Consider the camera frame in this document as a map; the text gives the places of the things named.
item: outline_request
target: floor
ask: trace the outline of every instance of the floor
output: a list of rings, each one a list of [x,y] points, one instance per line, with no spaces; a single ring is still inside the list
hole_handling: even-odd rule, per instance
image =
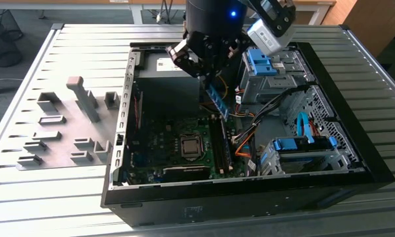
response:
[[[23,38],[17,41],[18,49],[23,55],[22,62],[10,67],[0,68],[0,79],[22,79],[37,51],[42,45],[43,39],[53,23],[70,24],[131,24],[131,13],[127,10],[46,10],[46,19],[37,19],[39,12],[37,10],[11,10],[14,19],[18,23]],[[142,12],[143,23],[154,24],[151,14]],[[182,23],[182,12],[178,11],[171,18],[171,24]],[[395,79],[395,41],[392,41],[377,57],[378,62],[392,64],[389,74]],[[5,113],[6,107],[17,91],[19,81],[0,81],[0,120]]]

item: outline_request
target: green motherboard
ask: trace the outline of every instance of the green motherboard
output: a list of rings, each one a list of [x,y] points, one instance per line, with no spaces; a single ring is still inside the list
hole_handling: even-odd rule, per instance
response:
[[[143,122],[139,129],[143,134],[143,144],[141,144],[141,149],[131,153],[131,167],[129,169],[131,183],[154,184],[167,182],[163,180],[163,169],[167,167],[173,169],[178,167],[204,167],[208,169],[206,174],[209,174],[205,179],[244,176],[245,161],[241,157],[234,157],[233,152],[226,151],[232,161],[229,169],[221,170],[216,165],[216,159],[220,158],[214,155],[214,149],[222,148],[222,145],[221,142],[212,141],[213,134],[210,134],[209,120],[208,117],[198,117],[158,119]],[[230,136],[236,134],[234,122],[229,119],[224,124],[224,133],[229,140]]]

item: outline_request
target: slotted metal table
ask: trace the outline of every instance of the slotted metal table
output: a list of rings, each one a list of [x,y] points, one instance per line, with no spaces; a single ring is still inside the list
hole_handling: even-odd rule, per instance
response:
[[[31,95],[62,88],[67,74],[85,78],[94,95],[121,91],[129,43],[178,41],[181,34],[179,25],[53,27],[0,123],[0,235],[395,236],[395,183],[321,211],[131,229],[99,208],[103,165],[14,168],[19,144],[31,135],[29,124],[19,122],[37,121]],[[293,41],[312,44],[395,175],[393,80],[350,31],[298,26]]]

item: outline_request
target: wastebasket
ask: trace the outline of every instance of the wastebasket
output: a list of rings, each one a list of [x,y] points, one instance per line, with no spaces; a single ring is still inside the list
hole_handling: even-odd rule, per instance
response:
[[[13,42],[23,36],[9,10],[0,10],[0,37],[5,42]]]
[[[0,37],[0,67],[10,67],[19,61],[21,53],[14,42],[6,42]]]

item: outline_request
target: ram slot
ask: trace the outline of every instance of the ram slot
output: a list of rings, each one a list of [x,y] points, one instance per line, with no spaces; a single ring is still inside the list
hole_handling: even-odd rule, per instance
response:
[[[214,116],[209,117],[208,122],[214,168],[217,173],[225,174],[232,170],[225,124],[222,120]]]

